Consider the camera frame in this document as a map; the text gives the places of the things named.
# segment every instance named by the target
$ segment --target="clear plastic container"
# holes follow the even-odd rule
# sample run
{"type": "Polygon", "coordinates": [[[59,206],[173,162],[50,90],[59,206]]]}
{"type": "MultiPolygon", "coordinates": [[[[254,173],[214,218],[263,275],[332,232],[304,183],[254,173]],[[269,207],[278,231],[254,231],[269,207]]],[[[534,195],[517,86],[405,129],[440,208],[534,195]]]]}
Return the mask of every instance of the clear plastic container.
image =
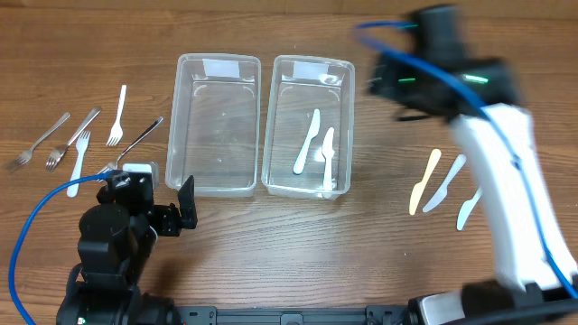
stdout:
{"type": "Polygon", "coordinates": [[[335,200],[350,189],[353,149],[355,69],[343,60],[282,55],[275,59],[261,181],[270,194],[335,200]],[[311,141],[303,173],[295,160],[320,110],[319,133],[311,141]],[[335,129],[331,160],[332,190],[323,189],[322,144],[335,129]]]}
{"type": "Polygon", "coordinates": [[[256,185],[261,62],[234,54],[183,54],[172,101],[165,182],[190,175],[195,196],[247,197],[256,185]]]}

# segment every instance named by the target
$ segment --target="yellow knife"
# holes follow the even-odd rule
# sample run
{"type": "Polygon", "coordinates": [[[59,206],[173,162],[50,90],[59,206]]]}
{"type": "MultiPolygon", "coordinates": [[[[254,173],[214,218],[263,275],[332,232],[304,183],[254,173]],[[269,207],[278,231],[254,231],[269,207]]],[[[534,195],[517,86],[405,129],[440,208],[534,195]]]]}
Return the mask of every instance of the yellow knife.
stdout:
{"type": "Polygon", "coordinates": [[[412,216],[417,210],[419,200],[422,198],[422,194],[424,194],[425,185],[430,180],[430,176],[432,176],[432,172],[434,172],[435,165],[437,165],[437,162],[440,161],[440,157],[442,157],[442,152],[440,149],[433,149],[432,153],[430,154],[430,160],[427,162],[427,167],[425,167],[425,173],[422,181],[414,185],[412,196],[409,199],[409,214],[412,216]]]}

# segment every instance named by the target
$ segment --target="fork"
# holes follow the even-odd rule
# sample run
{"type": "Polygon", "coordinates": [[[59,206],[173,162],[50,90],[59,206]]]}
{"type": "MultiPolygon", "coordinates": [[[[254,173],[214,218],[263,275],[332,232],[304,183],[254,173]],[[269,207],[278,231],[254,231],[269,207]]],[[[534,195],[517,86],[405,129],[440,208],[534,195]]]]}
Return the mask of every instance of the fork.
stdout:
{"type": "Polygon", "coordinates": [[[117,145],[120,138],[123,137],[123,128],[120,127],[120,117],[123,115],[123,107],[125,106],[126,85],[120,88],[120,98],[118,99],[117,120],[110,129],[107,145],[117,145]]]}
{"type": "MultiPolygon", "coordinates": [[[[72,171],[71,181],[80,178],[80,172],[82,171],[82,161],[84,160],[84,153],[86,153],[89,148],[90,141],[90,131],[82,131],[79,136],[79,140],[76,141],[76,150],[79,152],[79,156],[76,159],[76,164],[74,165],[74,170],[72,171]]],[[[66,194],[69,198],[74,198],[79,193],[79,185],[74,184],[66,189],[66,194]]]]}
{"type": "Polygon", "coordinates": [[[149,126],[146,130],[144,130],[144,132],[139,135],[136,140],[134,140],[117,158],[116,161],[113,162],[109,162],[107,163],[106,166],[104,166],[99,172],[98,174],[104,173],[104,172],[109,172],[109,171],[113,171],[118,169],[118,162],[120,162],[120,160],[125,156],[126,153],[128,153],[131,149],[133,149],[133,147],[135,145],[137,145],[139,142],[141,142],[141,140],[143,140],[148,134],[150,134],[159,124],[161,124],[161,122],[163,121],[163,117],[159,117],[159,119],[157,119],[156,121],[154,121],[154,123],[151,124],[151,126],[149,126]]]}
{"type": "Polygon", "coordinates": [[[36,141],[33,144],[33,146],[30,147],[30,149],[23,151],[22,153],[20,153],[20,155],[18,157],[16,157],[16,159],[14,159],[12,162],[8,163],[6,165],[6,169],[15,170],[16,168],[22,167],[25,164],[27,164],[33,158],[34,148],[36,148],[36,146],[38,144],[40,144],[42,141],[44,141],[44,139],[46,139],[48,137],[48,135],[50,135],[52,132],[54,132],[54,130],[59,128],[59,126],[61,126],[62,123],[64,123],[67,119],[69,119],[69,117],[70,117],[69,112],[64,113],[64,115],[61,117],[61,119],[59,119],[58,122],[56,122],[50,128],[50,130],[46,131],[46,133],[43,136],[41,136],[40,139],[38,139],[38,141],[36,141]]]}
{"type": "Polygon", "coordinates": [[[89,123],[92,122],[92,120],[95,117],[97,117],[98,113],[100,113],[100,110],[101,110],[100,107],[92,108],[87,118],[85,118],[84,121],[82,121],[82,124],[80,124],[79,129],[76,130],[74,135],[72,135],[71,139],[66,144],[58,145],[56,146],[56,148],[52,149],[51,154],[48,157],[48,161],[46,162],[46,170],[48,172],[54,172],[56,165],[58,165],[62,157],[64,157],[64,154],[69,149],[70,145],[74,142],[74,140],[76,140],[77,137],[79,137],[80,132],[84,131],[85,127],[87,127],[89,123]]]}

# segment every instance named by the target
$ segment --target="green light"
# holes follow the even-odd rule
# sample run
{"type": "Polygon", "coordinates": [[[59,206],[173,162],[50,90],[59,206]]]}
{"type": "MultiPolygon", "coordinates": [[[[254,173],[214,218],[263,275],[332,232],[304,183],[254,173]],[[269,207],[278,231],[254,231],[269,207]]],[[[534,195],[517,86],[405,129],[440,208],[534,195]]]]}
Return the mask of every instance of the green light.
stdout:
{"type": "Polygon", "coordinates": [[[464,74],[463,78],[466,79],[467,81],[473,81],[473,82],[478,82],[478,83],[488,83],[488,79],[482,78],[482,77],[478,77],[478,76],[472,76],[472,75],[467,75],[464,74]]]}

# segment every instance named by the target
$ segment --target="knife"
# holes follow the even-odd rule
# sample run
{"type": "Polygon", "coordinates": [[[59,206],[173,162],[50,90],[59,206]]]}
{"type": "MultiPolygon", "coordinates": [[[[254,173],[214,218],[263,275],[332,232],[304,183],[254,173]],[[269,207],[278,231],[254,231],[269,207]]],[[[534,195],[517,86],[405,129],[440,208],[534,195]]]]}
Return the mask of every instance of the knife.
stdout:
{"type": "MultiPolygon", "coordinates": [[[[333,151],[333,133],[335,129],[332,127],[327,130],[325,139],[323,139],[322,154],[325,157],[325,173],[323,174],[323,189],[333,190],[333,184],[331,182],[331,159],[335,152],[333,151]]],[[[330,197],[330,194],[323,194],[325,199],[330,197]]]]}
{"type": "Polygon", "coordinates": [[[452,168],[450,168],[448,175],[445,176],[445,180],[443,180],[442,185],[440,185],[440,188],[437,189],[430,201],[427,202],[427,204],[424,206],[424,212],[429,212],[430,210],[437,207],[440,203],[442,203],[443,199],[445,199],[445,197],[448,195],[448,185],[450,185],[450,182],[465,163],[466,156],[463,154],[458,155],[458,157],[453,162],[452,168]]]}
{"type": "Polygon", "coordinates": [[[425,167],[425,173],[422,181],[414,185],[412,196],[409,198],[409,214],[412,216],[417,210],[419,200],[422,198],[422,194],[424,194],[425,185],[427,184],[427,181],[429,181],[430,176],[432,176],[432,172],[434,172],[437,162],[440,161],[440,157],[442,157],[442,152],[440,149],[433,149],[432,153],[430,154],[430,159],[427,162],[427,167],[425,167]]]}
{"type": "Polygon", "coordinates": [[[293,172],[295,175],[299,175],[303,172],[305,160],[307,159],[307,152],[309,152],[309,144],[311,144],[311,140],[319,133],[320,122],[319,109],[315,108],[313,111],[313,118],[311,119],[311,125],[309,125],[309,132],[307,132],[303,147],[301,148],[297,160],[295,161],[295,165],[293,166],[293,172]]]}
{"type": "Polygon", "coordinates": [[[473,198],[471,198],[471,200],[463,202],[463,204],[461,205],[460,213],[458,214],[458,225],[457,225],[458,230],[463,229],[463,226],[466,224],[466,221],[468,220],[471,211],[476,206],[476,203],[478,203],[480,196],[481,196],[481,188],[478,188],[473,198]]]}

